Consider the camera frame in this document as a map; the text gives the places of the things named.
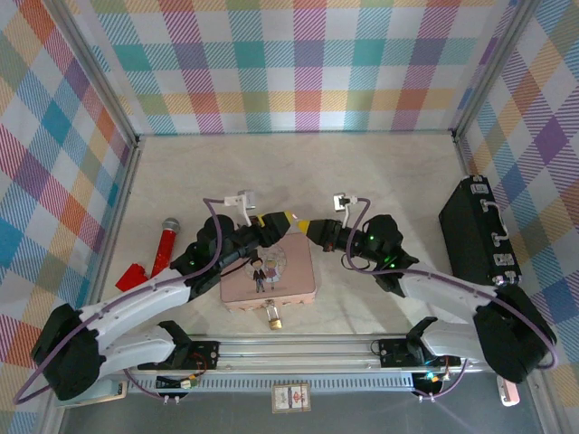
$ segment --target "pink box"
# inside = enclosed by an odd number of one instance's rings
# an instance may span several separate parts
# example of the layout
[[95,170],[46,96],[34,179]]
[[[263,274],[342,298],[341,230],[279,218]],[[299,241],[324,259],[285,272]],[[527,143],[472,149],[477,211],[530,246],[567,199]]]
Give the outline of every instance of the pink box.
[[[317,289],[306,235],[291,233],[274,246],[259,247],[257,257],[221,279],[221,300],[229,309],[252,310],[268,300],[277,307],[314,301]],[[234,262],[223,274],[244,261]]]

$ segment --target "black case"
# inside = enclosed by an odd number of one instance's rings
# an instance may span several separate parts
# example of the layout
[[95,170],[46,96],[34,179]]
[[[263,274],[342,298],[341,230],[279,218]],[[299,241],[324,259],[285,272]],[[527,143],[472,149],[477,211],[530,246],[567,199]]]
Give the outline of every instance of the black case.
[[520,282],[521,270],[486,177],[460,181],[439,220],[454,276],[480,285]]

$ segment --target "colorful checkered pattern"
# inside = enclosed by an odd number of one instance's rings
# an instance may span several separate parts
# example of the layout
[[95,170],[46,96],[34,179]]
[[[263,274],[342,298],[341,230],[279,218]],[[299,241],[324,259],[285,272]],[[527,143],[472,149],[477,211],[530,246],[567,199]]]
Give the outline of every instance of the colorful checkered pattern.
[[579,0],[544,0],[463,143],[489,177],[524,289],[554,325],[555,373],[579,429]]
[[515,12],[517,11],[517,7],[520,4],[521,0],[509,0],[507,9],[503,13],[503,16],[501,17],[500,22],[498,23],[498,26],[492,35],[492,38],[490,38],[489,45],[487,45],[487,49],[480,58],[479,65],[477,66],[475,73],[472,74],[472,77],[470,78],[469,86],[462,95],[459,108],[456,110],[454,118],[452,119],[451,122],[452,129],[458,126],[460,118],[464,114],[464,109],[469,105],[470,99],[474,91],[481,84],[482,75],[485,73],[487,67],[489,66],[489,61],[495,55],[498,43],[500,42],[505,32],[507,31],[508,27],[510,26],[513,17],[515,16]]
[[40,0],[0,0],[0,433],[56,306],[87,296],[128,145]]
[[91,20],[81,1],[68,4],[133,124],[158,135],[447,129],[501,3],[92,0]]

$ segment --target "table surface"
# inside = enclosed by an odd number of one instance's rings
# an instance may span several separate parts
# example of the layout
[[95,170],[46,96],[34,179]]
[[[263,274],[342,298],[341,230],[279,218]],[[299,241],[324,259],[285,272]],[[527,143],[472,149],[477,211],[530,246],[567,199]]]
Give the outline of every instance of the table surface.
[[[438,213],[461,177],[451,137],[446,135],[148,138],[102,298],[119,293],[115,283],[131,263],[150,272],[166,217],[181,223],[174,249],[177,256],[195,241],[209,217],[202,198],[223,198],[244,189],[256,192],[258,213],[291,210],[307,220],[341,218],[342,214],[334,213],[333,193],[367,197],[373,202],[368,218],[392,214],[406,251],[450,272]],[[361,204],[353,207],[353,218],[361,208]],[[217,211],[240,221],[234,208],[217,205]],[[323,253],[313,244],[310,248],[316,300],[311,305],[284,306],[279,331],[270,331],[264,309],[228,311],[218,286],[147,324],[174,319],[196,335],[405,333],[432,315],[432,308],[424,303],[386,294],[373,278],[342,268],[340,253]]]

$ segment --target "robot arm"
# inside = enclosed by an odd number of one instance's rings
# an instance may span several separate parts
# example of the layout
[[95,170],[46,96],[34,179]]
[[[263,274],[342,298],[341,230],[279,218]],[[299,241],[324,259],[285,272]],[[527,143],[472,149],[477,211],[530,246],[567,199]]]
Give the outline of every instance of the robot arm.
[[[338,220],[299,222],[299,228],[324,251],[346,251],[352,237],[351,256],[375,262],[374,271],[366,273],[373,274],[384,291],[419,299],[464,321],[449,324],[428,317],[416,325],[407,335],[407,351],[418,362],[442,355],[485,360],[504,379],[522,382],[549,349],[512,310],[526,317],[551,343],[556,342],[553,331],[517,285],[475,285],[430,269],[403,250],[403,235],[390,215],[376,215],[364,227],[365,231],[351,234],[352,229]],[[509,309],[500,305],[503,302]]]
[[169,269],[117,297],[75,311],[63,305],[52,311],[32,358],[42,367],[48,355],[65,337],[79,328],[70,341],[43,367],[43,375],[56,396],[66,401],[86,391],[100,377],[122,368],[147,362],[178,360],[190,342],[173,322],[161,323],[141,335],[125,333],[151,317],[181,306],[216,285],[224,268],[248,258],[258,246],[278,242],[290,228],[291,215],[274,212],[260,215],[250,226],[234,228],[233,221],[218,215],[222,248],[217,261],[203,274],[187,278],[212,262],[217,250],[217,230],[208,219]]

